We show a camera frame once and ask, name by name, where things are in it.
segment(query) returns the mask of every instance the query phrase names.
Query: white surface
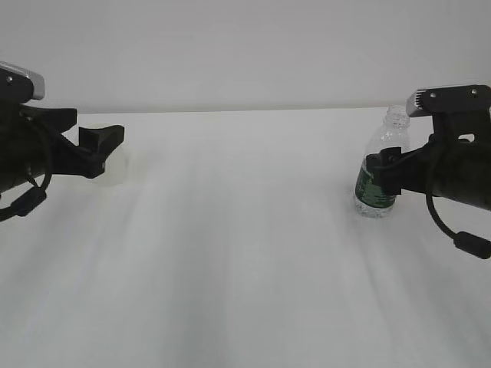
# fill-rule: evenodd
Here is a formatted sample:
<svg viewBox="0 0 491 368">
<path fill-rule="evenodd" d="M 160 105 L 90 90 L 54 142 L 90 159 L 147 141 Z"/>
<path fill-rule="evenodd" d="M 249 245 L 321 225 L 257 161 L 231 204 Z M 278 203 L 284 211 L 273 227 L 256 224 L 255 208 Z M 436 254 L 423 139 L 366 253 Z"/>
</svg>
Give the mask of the white surface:
<svg viewBox="0 0 491 368">
<path fill-rule="evenodd" d="M 81 116 L 127 127 L 127 180 L 54 178 L 0 225 L 0 366 L 489 366 L 489 262 L 421 195 L 378 221 L 351 208 L 383 115 Z M 429 131 L 414 120 L 415 146 Z M 491 237 L 489 213 L 438 208 Z"/>
<path fill-rule="evenodd" d="M 0 60 L 84 112 L 383 106 L 491 83 L 489 0 L 4 3 Z"/>
</svg>

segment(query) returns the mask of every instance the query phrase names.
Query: white table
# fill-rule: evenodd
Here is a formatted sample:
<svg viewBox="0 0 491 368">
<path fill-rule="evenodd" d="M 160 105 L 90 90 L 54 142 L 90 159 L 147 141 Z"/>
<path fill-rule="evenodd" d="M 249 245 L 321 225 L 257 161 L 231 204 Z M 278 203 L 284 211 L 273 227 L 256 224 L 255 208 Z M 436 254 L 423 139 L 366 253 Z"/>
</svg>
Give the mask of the white table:
<svg viewBox="0 0 491 368">
<path fill-rule="evenodd" d="M 384 111 L 81 116 L 127 128 L 127 178 L 54 177 L 0 225 L 0 366 L 490 366 L 489 262 L 422 195 L 351 207 Z M 437 207 L 491 237 L 489 213 Z"/>
</svg>

